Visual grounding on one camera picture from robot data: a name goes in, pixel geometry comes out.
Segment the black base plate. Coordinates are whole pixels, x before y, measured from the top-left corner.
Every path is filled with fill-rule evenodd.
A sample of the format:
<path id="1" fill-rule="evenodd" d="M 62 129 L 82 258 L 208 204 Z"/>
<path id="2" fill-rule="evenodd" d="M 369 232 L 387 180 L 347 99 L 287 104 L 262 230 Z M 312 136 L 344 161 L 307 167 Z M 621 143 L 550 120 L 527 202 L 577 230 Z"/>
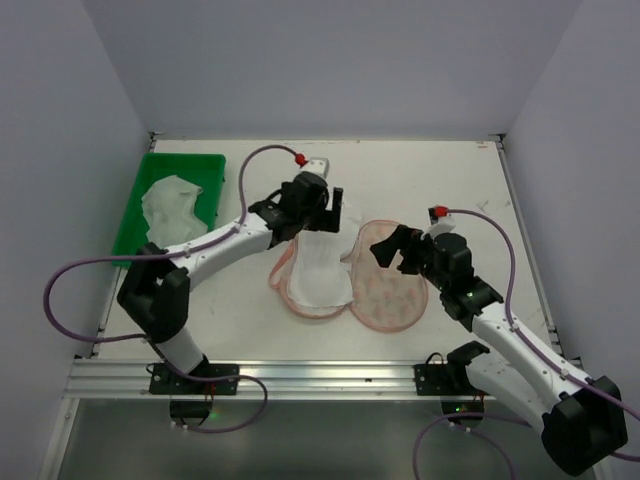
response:
<path id="1" fill-rule="evenodd" d="M 418 396 L 473 396 L 464 366 L 455 364 L 415 364 L 415 391 Z"/>
<path id="2" fill-rule="evenodd" d="M 240 368 L 237 364 L 209 363 L 196 368 L 189 376 L 173 372 L 164 363 L 148 365 L 151 379 L 148 391 L 152 395 L 222 395 L 233 396 L 237 393 Z"/>

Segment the aluminium mounting rail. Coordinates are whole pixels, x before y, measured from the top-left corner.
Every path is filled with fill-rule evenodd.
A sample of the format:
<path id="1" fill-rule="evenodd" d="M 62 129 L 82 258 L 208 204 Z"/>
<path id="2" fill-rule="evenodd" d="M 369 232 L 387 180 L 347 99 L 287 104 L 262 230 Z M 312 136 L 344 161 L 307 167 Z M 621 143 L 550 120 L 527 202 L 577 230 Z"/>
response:
<path id="1" fill-rule="evenodd" d="M 222 395 L 152 395 L 148 360 L 116 361 L 88 359 L 74 362 L 63 395 L 73 399 L 150 399 L 198 401 L 211 398 L 234 400 L 469 400 L 493 391 L 510 396 L 558 401 L 577 385 L 546 370 L 540 382 L 527 381 L 504 360 L 471 364 L 473 396 L 418 396 L 413 364 L 407 362 L 248 362 L 240 368 L 237 393 Z"/>

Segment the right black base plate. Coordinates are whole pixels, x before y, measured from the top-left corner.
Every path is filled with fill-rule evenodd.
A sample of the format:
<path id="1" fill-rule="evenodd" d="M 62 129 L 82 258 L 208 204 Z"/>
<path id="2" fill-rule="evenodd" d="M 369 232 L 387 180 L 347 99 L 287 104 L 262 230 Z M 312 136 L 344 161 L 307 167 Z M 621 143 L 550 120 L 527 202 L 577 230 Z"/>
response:
<path id="1" fill-rule="evenodd" d="M 455 364 L 415 364 L 415 391 L 418 396 L 473 396 L 464 366 Z"/>

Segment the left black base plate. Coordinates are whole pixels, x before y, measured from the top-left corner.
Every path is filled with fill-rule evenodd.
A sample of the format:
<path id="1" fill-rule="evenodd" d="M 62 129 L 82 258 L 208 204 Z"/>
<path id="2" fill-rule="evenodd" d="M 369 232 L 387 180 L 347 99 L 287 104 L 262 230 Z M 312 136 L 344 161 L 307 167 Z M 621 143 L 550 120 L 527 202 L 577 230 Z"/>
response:
<path id="1" fill-rule="evenodd" d="M 237 393 L 240 368 L 237 364 L 209 363 L 196 368 L 189 376 L 173 372 L 164 363 L 148 365 L 151 379 L 148 391 L 152 395 L 222 395 L 233 396 Z"/>

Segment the floral laundry bag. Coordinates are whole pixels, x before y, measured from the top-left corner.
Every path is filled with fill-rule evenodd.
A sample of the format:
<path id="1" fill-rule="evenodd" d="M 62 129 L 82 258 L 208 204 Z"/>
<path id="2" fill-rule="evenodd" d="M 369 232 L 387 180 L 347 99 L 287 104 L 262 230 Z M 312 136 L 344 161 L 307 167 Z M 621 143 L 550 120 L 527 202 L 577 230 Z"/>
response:
<path id="1" fill-rule="evenodd" d="M 426 311 L 429 291 L 425 280 L 417 276 L 403 276 L 397 270 L 378 266 L 369 248 L 392 233 L 398 224 L 388 220 L 362 222 L 356 244 L 345 261 L 350 263 L 353 290 L 351 303 L 330 316 L 309 316 L 289 299 L 287 286 L 296 255 L 297 237 L 274 265 L 269 275 L 269 286 L 278 291 L 287 307 L 297 316 L 325 320 L 345 311 L 368 328 L 380 332 L 396 333 L 417 323 Z"/>

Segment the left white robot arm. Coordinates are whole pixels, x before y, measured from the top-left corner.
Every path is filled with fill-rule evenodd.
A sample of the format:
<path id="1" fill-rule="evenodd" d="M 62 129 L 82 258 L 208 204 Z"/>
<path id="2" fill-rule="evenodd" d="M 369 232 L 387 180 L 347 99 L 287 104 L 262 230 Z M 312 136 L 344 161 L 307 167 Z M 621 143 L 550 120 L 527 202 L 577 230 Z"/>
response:
<path id="1" fill-rule="evenodd" d="M 131 261 L 117 302 L 172 371 L 194 380 L 208 359 L 187 328 L 191 292 L 204 280 L 303 230 L 337 233 L 343 190 L 302 172 L 236 220 L 165 250 L 143 246 Z"/>

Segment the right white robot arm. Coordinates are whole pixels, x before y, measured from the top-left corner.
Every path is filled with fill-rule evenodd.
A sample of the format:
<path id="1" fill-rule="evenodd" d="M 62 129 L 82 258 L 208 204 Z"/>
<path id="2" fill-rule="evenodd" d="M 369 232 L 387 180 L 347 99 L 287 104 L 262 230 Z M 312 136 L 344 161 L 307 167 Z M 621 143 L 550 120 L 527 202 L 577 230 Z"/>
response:
<path id="1" fill-rule="evenodd" d="M 476 275 L 464 237 L 400 225 L 370 251 L 382 268 L 399 256 L 399 272 L 436 287 L 445 312 L 477 337 L 448 355 L 455 379 L 519 415 L 561 470 L 578 476 L 627 444 L 617 385 L 606 376 L 592 378 L 533 337 Z"/>

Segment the green plastic tray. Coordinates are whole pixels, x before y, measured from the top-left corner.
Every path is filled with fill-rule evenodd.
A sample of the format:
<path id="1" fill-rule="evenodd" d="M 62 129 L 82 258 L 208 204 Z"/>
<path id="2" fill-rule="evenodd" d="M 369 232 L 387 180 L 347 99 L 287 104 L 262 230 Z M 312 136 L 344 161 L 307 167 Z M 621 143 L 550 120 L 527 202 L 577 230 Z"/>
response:
<path id="1" fill-rule="evenodd" d="M 146 154 L 112 254 L 133 255 L 149 242 L 166 248 L 211 231 L 218 216 L 225 166 L 221 154 Z"/>

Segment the white bra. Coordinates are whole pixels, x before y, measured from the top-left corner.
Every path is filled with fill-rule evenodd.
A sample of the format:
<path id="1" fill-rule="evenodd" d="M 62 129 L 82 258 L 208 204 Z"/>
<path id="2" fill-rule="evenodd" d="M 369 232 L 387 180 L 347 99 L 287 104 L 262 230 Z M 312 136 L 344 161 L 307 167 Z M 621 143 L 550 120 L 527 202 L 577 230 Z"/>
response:
<path id="1" fill-rule="evenodd" d="M 309 316 L 330 316 L 353 300 L 350 263 L 362 223 L 360 209 L 342 201 L 337 233 L 301 232 L 288 281 L 289 299 Z"/>
<path id="2" fill-rule="evenodd" d="M 153 183 L 141 199 L 148 241 L 166 248 L 204 235 L 208 227 L 195 215 L 195 205 L 202 192 L 200 186 L 176 175 Z"/>

